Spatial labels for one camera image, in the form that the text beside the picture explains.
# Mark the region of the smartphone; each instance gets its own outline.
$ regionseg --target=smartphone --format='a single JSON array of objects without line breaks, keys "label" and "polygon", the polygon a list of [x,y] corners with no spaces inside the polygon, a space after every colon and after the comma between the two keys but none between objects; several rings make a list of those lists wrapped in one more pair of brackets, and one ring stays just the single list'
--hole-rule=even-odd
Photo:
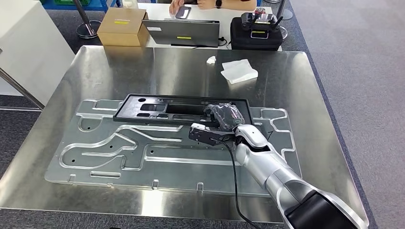
[{"label": "smartphone", "polygon": [[178,19],[187,19],[191,11],[191,7],[181,6],[179,11],[176,13],[176,18]]}]

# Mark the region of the white table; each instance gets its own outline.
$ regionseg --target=white table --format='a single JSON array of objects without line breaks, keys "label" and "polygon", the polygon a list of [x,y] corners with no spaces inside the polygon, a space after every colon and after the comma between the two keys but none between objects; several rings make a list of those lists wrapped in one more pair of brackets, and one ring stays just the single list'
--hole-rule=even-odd
[{"label": "white table", "polygon": [[[172,18],[169,14],[170,4],[159,3],[138,3],[140,9],[145,9],[148,13],[148,18],[151,20],[164,20]],[[201,10],[197,5],[186,5],[191,7],[191,12],[188,19],[190,20],[215,20],[220,22],[219,37],[224,37],[228,42],[231,40],[231,21],[234,17],[240,17],[242,13],[250,12],[245,10],[228,10],[228,9],[210,9]],[[266,13],[273,13],[271,7],[264,7]],[[156,44],[152,37],[149,37],[146,47],[171,47],[168,44]],[[176,48],[192,48],[187,46],[176,46]],[[218,49],[227,49],[226,46],[220,46]]]}]

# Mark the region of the aluminum plate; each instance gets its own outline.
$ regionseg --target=aluminum plate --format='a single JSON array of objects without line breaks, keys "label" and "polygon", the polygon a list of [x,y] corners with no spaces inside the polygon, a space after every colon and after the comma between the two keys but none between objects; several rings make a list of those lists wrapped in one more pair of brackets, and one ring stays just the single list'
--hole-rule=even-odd
[{"label": "aluminum plate", "polygon": [[[188,139],[188,126],[114,122],[122,101],[84,100],[45,173],[60,184],[234,194],[232,162],[222,146]],[[251,107],[255,125],[301,176],[288,114]],[[236,163],[241,195],[267,196]]]}]

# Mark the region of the black plastic tray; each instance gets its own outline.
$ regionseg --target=black plastic tray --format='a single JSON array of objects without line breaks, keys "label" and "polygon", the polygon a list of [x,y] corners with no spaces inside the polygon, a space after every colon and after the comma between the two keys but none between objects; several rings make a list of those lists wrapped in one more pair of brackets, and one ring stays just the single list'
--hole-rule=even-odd
[{"label": "black plastic tray", "polygon": [[114,115],[113,120],[175,125],[201,123],[209,127],[218,127],[219,123],[206,116],[203,109],[208,104],[229,102],[236,105],[246,124],[253,124],[247,99],[149,94],[129,94]]}]

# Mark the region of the stainless steel table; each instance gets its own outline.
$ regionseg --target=stainless steel table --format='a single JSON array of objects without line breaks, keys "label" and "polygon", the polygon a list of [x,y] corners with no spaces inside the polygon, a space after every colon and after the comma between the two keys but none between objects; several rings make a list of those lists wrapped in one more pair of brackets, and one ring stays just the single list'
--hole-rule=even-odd
[{"label": "stainless steel table", "polygon": [[[206,64],[213,55],[217,64]],[[259,77],[228,84],[220,74],[221,63],[245,58]],[[128,93],[241,97],[251,106],[286,109],[304,179],[335,193],[368,220],[303,52],[83,46],[1,179],[0,208],[240,220],[232,196],[44,180],[79,103],[123,100]],[[281,222],[271,198],[244,197],[240,206],[252,220]]]}]

